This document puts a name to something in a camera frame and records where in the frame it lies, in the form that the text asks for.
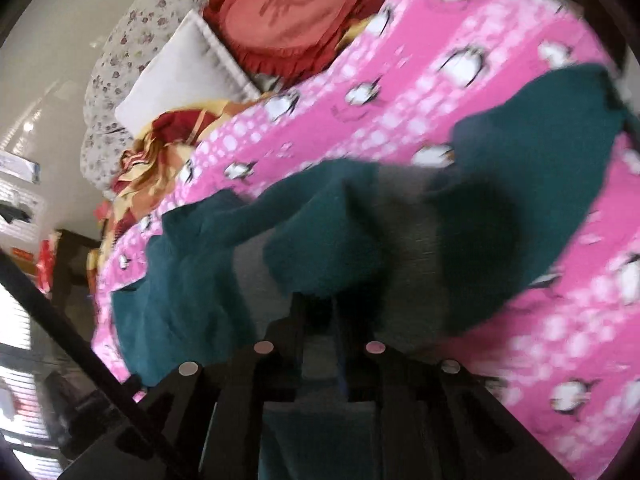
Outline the teal grey striped sweater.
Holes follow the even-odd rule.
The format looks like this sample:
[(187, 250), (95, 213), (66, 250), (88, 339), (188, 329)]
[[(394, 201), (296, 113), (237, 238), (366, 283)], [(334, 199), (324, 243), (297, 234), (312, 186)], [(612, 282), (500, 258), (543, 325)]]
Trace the teal grey striped sweater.
[(563, 479), (566, 469), (456, 359), (433, 349), (495, 316), (555, 270), (601, 193), (614, 144), (639, 121), (605, 67), (552, 70), (462, 119), (450, 162), (339, 158), (248, 200), (225, 188), (162, 215), (142, 278), (112, 309), (126, 367), (149, 390), (155, 457), (115, 437), (140, 479), (211, 479), (209, 425), (231, 359), (304, 303), (294, 402), (267, 403), (289, 479), (376, 479), (373, 405), (350, 402), (340, 300), (362, 302), (378, 340), (420, 364), (429, 479)]

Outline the pink penguin blanket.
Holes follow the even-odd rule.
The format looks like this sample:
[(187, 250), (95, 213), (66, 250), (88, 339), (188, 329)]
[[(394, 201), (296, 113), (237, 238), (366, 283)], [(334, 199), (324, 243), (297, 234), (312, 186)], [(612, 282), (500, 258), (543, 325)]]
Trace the pink penguin blanket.
[[(605, 67), (618, 93), (600, 40), (561, 0), (385, 0), (327, 70), (268, 94), (201, 143), (157, 210), (225, 188), (254, 200), (331, 159), (450, 162), (458, 122), (580, 64)], [(639, 154), (629, 133), (616, 139), (601, 193), (555, 263), (566, 280), (521, 292), (433, 349), (483, 379), (576, 479), (600, 478), (639, 418)], [(112, 296), (142, 278), (145, 248), (135, 264), (104, 270), (96, 295), (93, 350), (120, 379), (134, 374)]]

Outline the red heart cushion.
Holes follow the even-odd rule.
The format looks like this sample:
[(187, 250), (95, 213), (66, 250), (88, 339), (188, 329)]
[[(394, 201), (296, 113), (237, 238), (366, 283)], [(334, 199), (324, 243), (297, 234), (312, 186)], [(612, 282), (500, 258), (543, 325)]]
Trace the red heart cushion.
[(286, 86), (326, 70), (349, 27), (385, 0), (208, 0), (203, 18), (239, 66)]

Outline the floral grey quilt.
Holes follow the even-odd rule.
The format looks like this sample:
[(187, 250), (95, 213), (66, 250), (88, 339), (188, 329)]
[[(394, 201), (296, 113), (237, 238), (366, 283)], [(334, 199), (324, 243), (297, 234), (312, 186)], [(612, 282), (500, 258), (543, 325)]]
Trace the floral grey quilt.
[(80, 172), (108, 194), (120, 156), (132, 134), (119, 125), (115, 108), (128, 96), (142, 70), (170, 39), (186, 14), (208, 0), (134, 0), (104, 42), (85, 93), (87, 131), (80, 150)]

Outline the red yellow patterned blanket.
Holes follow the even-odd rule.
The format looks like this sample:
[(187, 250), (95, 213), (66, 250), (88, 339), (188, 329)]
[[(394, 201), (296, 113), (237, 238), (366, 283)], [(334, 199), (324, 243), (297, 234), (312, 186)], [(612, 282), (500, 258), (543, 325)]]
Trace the red yellow patterned blanket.
[(160, 235), (162, 214), (157, 208), (174, 194), (196, 148), (223, 124), (265, 99), (260, 96), (245, 103), (208, 100), (174, 108), (137, 133), (120, 156), (111, 184), (114, 197), (98, 211), (101, 244), (87, 259), (93, 294), (102, 288), (104, 270), (135, 264), (148, 240)]

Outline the white square pillow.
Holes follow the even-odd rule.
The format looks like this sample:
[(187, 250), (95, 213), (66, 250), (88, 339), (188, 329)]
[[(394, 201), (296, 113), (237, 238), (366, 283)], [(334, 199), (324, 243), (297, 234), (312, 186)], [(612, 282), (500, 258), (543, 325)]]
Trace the white square pillow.
[(260, 97), (204, 18), (192, 10), (151, 63), (142, 70), (115, 118), (138, 134), (174, 108), (213, 100), (244, 103)]

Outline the dark wooden side table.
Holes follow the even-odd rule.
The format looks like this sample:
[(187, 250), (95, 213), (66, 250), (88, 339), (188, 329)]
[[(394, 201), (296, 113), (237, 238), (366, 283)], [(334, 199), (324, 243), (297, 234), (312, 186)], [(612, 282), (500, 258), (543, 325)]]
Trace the dark wooden side table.
[(100, 246), (94, 238), (62, 229), (55, 247), (51, 304), (84, 341), (96, 329), (96, 315), (87, 271), (89, 252)]

